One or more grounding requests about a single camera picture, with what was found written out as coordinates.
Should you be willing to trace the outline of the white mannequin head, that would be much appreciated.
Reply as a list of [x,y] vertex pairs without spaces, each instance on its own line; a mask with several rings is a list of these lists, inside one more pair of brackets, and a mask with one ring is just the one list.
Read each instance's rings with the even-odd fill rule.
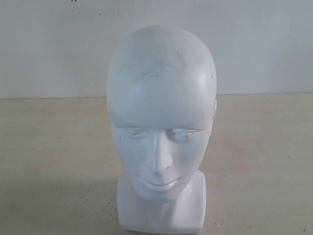
[[206,211],[199,170],[216,114],[217,76],[207,46],[177,27],[130,34],[108,71],[107,106],[123,173],[117,210],[128,231],[195,235]]

